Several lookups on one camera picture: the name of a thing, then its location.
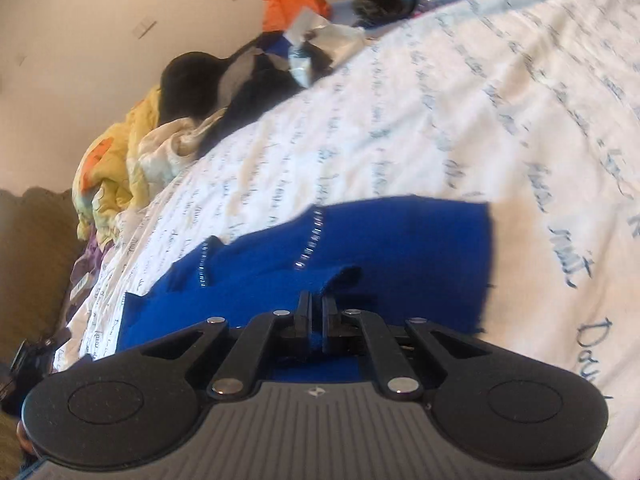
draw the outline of mattress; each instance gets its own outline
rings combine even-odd
[[[637,480],[639,19],[638,0],[463,0],[403,23],[122,213],[58,368],[113,353],[124,293],[210,235],[231,242],[311,203],[489,202],[483,337],[599,387],[594,459]]]

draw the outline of blue cloth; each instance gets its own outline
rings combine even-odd
[[[492,254],[487,204],[365,200],[320,208],[320,227],[317,209],[229,245],[211,237],[206,250],[199,246],[174,263],[146,296],[127,294],[118,351],[210,316],[242,326],[262,312],[295,310],[301,290],[331,292],[339,308],[372,310],[388,324],[421,316],[475,331]],[[298,269],[315,228],[317,245]]]

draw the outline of orange cloth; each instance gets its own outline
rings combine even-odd
[[[262,30],[273,32],[274,30],[287,30],[289,25],[297,18],[303,7],[308,7],[313,12],[329,18],[331,6],[326,0],[264,0],[267,2],[267,10],[264,13]]]

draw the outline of wall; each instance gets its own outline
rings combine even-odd
[[[89,143],[191,50],[260,33],[262,0],[0,0],[0,187],[70,187]],[[158,24],[142,39],[142,18]]]

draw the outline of yellow blanket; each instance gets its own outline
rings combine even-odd
[[[72,196],[78,212],[78,238],[87,240],[91,225],[104,247],[118,235],[115,216],[132,206],[149,203],[148,185],[138,164],[140,140],[158,124],[159,86],[127,114],[123,123],[110,126],[86,150],[80,161]]]

